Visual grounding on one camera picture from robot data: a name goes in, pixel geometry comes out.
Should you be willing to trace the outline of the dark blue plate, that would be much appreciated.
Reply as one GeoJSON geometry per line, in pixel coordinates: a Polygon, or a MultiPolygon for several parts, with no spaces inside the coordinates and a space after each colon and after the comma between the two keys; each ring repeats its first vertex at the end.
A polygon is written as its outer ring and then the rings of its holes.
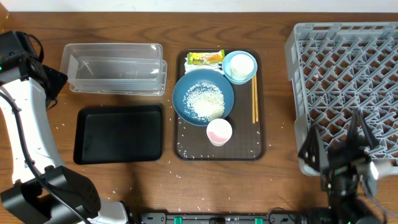
{"type": "Polygon", "coordinates": [[[209,122],[195,121],[184,112],[183,97],[187,90],[197,83],[210,83],[216,85],[224,96],[225,109],[221,118],[227,117],[234,105],[234,91],[227,79],[218,72],[212,70],[195,70],[184,74],[175,85],[172,101],[177,114],[186,122],[195,126],[206,126],[209,122]]]}

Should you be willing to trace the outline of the light blue bowl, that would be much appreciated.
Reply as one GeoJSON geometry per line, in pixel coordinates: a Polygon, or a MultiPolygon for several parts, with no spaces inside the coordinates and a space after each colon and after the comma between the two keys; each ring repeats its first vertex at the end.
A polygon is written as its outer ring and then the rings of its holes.
{"type": "Polygon", "coordinates": [[[233,83],[235,85],[242,85],[244,83],[247,83],[249,80],[252,79],[252,77],[255,76],[255,74],[257,73],[258,66],[257,66],[256,59],[254,58],[254,56],[252,54],[250,54],[249,52],[246,52],[246,51],[242,51],[242,50],[235,50],[235,51],[232,51],[232,52],[228,53],[225,56],[225,58],[224,58],[224,60],[222,62],[222,69],[224,71],[224,75],[226,76],[226,78],[231,83],[233,83]],[[246,54],[246,55],[250,56],[252,58],[252,60],[254,61],[254,69],[253,69],[253,71],[251,72],[250,76],[248,76],[248,78],[243,80],[243,81],[237,81],[237,80],[234,80],[234,79],[231,78],[230,61],[231,61],[232,57],[237,55],[237,54],[246,54]]]}

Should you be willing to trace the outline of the cream white cup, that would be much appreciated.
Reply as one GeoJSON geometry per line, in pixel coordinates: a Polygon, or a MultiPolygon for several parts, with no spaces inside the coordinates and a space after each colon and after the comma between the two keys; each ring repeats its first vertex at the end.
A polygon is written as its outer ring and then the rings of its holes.
{"type": "Polygon", "coordinates": [[[254,69],[254,61],[246,54],[237,54],[230,61],[231,78],[243,81],[250,76],[254,69]]]}

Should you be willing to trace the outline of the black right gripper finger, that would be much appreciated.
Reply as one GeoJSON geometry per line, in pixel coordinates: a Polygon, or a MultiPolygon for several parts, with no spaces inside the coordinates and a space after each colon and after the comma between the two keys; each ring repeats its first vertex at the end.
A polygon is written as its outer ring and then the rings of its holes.
{"type": "Polygon", "coordinates": [[[307,138],[298,152],[298,157],[320,173],[329,168],[329,160],[317,124],[312,125],[309,129],[307,138]]]}
{"type": "Polygon", "coordinates": [[[358,151],[365,147],[373,150],[378,147],[379,141],[373,135],[372,129],[368,126],[362,113],[359,110],[353,110],[351,123],[346,136],[346,148],[349,151],[358,151]]]}

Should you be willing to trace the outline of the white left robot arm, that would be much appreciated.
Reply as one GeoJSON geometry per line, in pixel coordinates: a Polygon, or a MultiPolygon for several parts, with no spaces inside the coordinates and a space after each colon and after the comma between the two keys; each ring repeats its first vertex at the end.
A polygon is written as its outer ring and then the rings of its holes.
{"type": "Polygon", "coordinates": [[[47,118],[67,77],[42,61],[33,35],[1,35],[1,110],[14,155],[14,185],[4,208],[24,223],[132,223],[122,202],[103,199],[92,181],[68,169],[47,118]]]}

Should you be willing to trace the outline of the white crumpled napkin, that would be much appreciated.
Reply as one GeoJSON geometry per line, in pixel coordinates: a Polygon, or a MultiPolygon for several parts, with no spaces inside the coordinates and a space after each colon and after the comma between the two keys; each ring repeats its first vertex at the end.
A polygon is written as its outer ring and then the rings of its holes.
{"type": "Polygon", "coordinates": [[[185,73],[192,72],[194,70],[212,70],[212,71],[218,72],[222,75],[224,74],[224,72],[222,71],[222,68],[221,68],[222,62],[218,63],[218,64],[213,64],[213,65],[189,65],[187,57],[185,59],[186,59],[186,61],[184,63],[185,73]]]}

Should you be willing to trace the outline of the grey dishwasher rack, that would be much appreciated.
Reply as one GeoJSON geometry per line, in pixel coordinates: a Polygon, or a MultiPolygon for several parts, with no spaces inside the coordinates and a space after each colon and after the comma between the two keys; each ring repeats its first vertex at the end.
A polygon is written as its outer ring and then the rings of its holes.
{"type": "Polygon", "coordinates": [[[285,43],[296,147],[318,125],[324,147],[345,140],[354,110],[379,141],[372,159],[397,163],[397,23],[298,23],[285,43]]]}

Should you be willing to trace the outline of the dark brown serving tray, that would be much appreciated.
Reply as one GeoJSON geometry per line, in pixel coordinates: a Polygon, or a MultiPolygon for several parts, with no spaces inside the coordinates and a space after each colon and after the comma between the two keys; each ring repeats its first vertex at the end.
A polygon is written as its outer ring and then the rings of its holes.
{"type": "Polygon", "coordinates": [[[176,112],[174,153],[186,161],[255,161],[266,153],[264,102],[262,96],[261,58],[246,49],[256,59],[259,121],[252,124],[251,80],[242,85],[231,84],[234,105],[226,120],[233,133],[223,146],[212,145],[206,135],[206,126],[195,126],[184,121],[176,112]]]}

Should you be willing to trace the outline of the clear plastic bin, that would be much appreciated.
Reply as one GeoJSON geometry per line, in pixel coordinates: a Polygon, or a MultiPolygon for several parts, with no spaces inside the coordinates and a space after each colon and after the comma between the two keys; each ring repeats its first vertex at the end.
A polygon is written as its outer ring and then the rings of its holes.
{"type": "Polygon", "coordinates": [[[68,44],[60,71],[82,93],[161,96],[167,81],[160,44],[68,44]]]}

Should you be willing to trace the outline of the yellow green snack wrapper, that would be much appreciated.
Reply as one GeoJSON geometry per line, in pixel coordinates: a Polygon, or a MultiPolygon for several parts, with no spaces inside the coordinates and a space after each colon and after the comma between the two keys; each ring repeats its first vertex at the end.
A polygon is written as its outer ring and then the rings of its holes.
{"type": "Polygon", "coordinates": [[[213,65],[224,60],[224,50],[218,52],[189,52],[187,60],[189,65],[213,65]]]}

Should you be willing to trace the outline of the pile of white rice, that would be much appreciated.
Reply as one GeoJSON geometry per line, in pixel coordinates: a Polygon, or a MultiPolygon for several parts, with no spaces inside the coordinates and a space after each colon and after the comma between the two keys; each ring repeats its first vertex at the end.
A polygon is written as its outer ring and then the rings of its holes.
{"type": "Polygon", "coordinates": [[[186,114],[204,122],[221,118],[225,109],[223,92],[210,83],[191,86],[183,97],[183,105],[186,114]]]}

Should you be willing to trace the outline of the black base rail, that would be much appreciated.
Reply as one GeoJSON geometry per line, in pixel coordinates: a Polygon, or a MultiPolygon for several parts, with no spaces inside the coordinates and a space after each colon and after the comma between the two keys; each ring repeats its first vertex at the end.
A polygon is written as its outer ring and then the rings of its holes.
{"type": "Polygon", "coordinates": [[[300,223],[295,215],[270,213],[269,215],[187,215],[165,213],[140,214],[138,224],[294,224],[300,223]]]}

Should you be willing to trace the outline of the pink cup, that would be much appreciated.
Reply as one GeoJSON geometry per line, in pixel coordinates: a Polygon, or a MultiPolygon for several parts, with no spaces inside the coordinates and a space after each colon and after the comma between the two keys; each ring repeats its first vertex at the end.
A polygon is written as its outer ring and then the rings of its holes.
{"type": "Polygon", "coordinates": [[[233,129],[225,119],[214,119],[206,128],[206,135],[212,145],[220,147],[227,143],[232,137],[233,129]]]}

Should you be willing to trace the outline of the wooden chopstick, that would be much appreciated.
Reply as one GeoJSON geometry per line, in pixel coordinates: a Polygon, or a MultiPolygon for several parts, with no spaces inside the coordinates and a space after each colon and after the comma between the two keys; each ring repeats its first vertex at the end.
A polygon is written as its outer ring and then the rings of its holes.
{"type": "Polygon", "coordinates": [[[255,100],[255,119],[256,122],[259,121],[259,112],[258,112],[258,94],[257,94],[257,74],[254,76],[254,100],[255,100]]]}
{"type": "Polygon", "coordinates": [[[251,90],[252,90],[252,124],[256,123],[256,112],[255,112],[255,83],[254,77],[251,79],[251,90]]]}

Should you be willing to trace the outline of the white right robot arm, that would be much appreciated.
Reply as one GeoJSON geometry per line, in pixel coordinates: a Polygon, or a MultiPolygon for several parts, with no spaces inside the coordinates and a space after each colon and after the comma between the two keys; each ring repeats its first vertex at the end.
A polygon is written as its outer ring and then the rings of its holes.
{"type": "Polygon", "coordinates": [[[379,141],[362,114],[354,110],[345,142],[325,149],[318,126],[313,125],[298,152],[305,164],[320,174],[321,189],[327,193],[328,206],[309,209],[297,223],[380,223],[380,219],[358,198],[361,185],[365,196],[377,204],[377,181],[390,174],[392,163],[375,162],[364,151],[379,141]]]}

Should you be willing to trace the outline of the black rectangular tray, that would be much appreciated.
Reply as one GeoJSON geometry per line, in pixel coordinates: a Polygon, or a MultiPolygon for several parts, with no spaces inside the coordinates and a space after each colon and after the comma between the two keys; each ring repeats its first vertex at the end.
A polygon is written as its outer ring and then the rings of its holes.
{"type": "Polygon", "coordinates": [[[162,107],[91,107],[79,111],[73,160],[78,165],[156,161],[162,155],[162,107]]]}

